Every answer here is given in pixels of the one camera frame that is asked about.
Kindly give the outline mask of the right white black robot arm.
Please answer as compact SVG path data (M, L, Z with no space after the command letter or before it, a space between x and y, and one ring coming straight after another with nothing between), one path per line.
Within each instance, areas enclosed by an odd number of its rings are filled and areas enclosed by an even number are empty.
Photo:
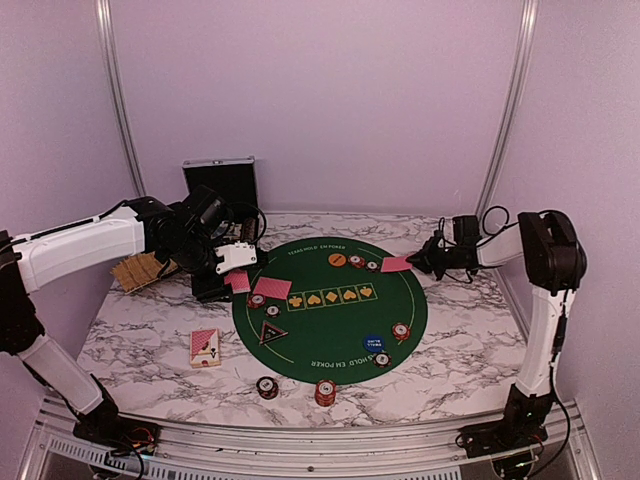
M465 442L485 436L506 448L542 433L546 416L558 399L555 376L569 313L586 273L587 257L569 217L558 210L522 212L517 221L491 236L479 234L473 215L453 219L454 244L445 245L436 230L407 262L438 280L451 270L474 274L523 258L532 285L532 314L523 364L498 421L461 429Z

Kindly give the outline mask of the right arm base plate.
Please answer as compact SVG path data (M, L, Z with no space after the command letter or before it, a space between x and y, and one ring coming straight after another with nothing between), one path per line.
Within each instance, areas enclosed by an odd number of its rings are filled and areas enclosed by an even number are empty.
M541 425L512 429L502 421L492 421L461 428L455 443L465 450L468 458L476 458L528 447L547 439L547 431Z

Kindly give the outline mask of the red card top seat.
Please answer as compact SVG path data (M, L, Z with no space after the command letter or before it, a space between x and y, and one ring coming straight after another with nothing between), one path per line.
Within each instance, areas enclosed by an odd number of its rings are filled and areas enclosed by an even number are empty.
M408 271L412 268L406 256L401 257L385 257L382 260L380 271L382 273L396 273Z

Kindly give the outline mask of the black triangular all-in button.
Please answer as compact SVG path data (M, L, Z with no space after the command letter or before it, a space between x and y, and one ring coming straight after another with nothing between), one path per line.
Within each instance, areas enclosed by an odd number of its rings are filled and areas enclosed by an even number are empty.
M264 321L262 323L262 329L260 334L260 345L266 345L274 340L281 339L286 337L289 334L288 331L268 322Z

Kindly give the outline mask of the dark brown poker chip stack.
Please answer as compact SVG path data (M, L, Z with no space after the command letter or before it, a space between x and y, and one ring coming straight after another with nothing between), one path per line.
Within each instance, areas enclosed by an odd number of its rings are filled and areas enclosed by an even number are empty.
M270 376L260 377L256 382L256 388L259 396L266 400L274 399L279 391L276 380Z

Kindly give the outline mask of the red poker chip stack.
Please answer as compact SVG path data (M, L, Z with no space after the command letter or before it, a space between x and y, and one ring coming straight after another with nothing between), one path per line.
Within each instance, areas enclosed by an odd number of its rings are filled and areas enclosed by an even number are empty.
M321 407L331 406L336 399L336 385L332 380L323 379L316 384L314 398Z

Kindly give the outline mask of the orange round blind button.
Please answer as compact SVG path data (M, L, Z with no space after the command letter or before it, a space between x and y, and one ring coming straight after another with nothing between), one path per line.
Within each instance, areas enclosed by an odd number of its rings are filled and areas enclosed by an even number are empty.
M341 267L346 264L346 257L343 254L334 253L328 257L328 261L332 266Z

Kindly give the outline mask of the red playing card deck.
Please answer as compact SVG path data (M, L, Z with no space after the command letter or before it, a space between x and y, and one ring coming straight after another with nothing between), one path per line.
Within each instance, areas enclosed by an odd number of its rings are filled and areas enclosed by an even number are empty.
M251 291L246 270L236 269L228 272L224 277L224 284L231 287L233 294L243 294Z

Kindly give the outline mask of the red card seat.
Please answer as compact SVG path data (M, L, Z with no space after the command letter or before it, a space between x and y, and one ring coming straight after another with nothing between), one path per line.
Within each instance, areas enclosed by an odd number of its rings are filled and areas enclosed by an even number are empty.
M382 260L380 271L382 273L396 273L408 271L412 268L406 256L401 257L385 257Z
M291 286L292 282L289 280L260 277L253 289L253 293L267 298L286 300Z

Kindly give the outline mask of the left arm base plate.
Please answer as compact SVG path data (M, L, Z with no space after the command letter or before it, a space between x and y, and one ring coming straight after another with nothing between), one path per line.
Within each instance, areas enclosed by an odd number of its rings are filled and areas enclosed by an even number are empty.
M115 449L119 454L136 451L152 455L156 449L160 426L153 422L117 417L101 426L88 421L77 422L73 429L75 437Z

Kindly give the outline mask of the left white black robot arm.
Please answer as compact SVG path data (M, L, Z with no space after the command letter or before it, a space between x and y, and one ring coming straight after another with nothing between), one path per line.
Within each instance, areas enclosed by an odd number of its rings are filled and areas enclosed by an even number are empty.
M1 235L1 350L20 358L57 391L78 416L77 433L119 444L134 425L119 415L106 389L48 336L29 295L76 271L139 253L173 261L193 277L222 284L222 274L254 262L246 243L220 245L223 200L200 187L184 201L153 197L121 202L109 211L54 229L11 238Z

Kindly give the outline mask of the red chips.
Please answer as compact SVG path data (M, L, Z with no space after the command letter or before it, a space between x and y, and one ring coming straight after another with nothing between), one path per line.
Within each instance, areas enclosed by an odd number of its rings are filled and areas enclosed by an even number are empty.
M262 307L266 303L266 298L261 294L252 294L247 299L247 305L249 308L257 309Z

